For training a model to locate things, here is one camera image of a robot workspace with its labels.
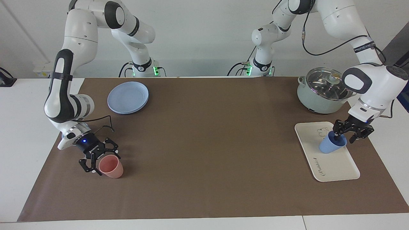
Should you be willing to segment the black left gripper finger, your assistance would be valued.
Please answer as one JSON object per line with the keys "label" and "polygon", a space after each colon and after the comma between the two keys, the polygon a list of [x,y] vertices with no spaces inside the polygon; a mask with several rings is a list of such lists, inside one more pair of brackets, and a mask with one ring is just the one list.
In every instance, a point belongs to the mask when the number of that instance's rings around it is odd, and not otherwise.
{"label": "black left gripper finger", "polygon": [[346,132],[345,122],[337,119],[333,126],[334,140],[338,141],[342,134]]}
{"label": "black left gripper finger", "polygon": [[370,134],[374,132],[374,128],[371,125],[365,127],[352,125],[350,132],[354,133],[352,137],[349,139],[349,142],[353,144],[356,140],[367,138]]}

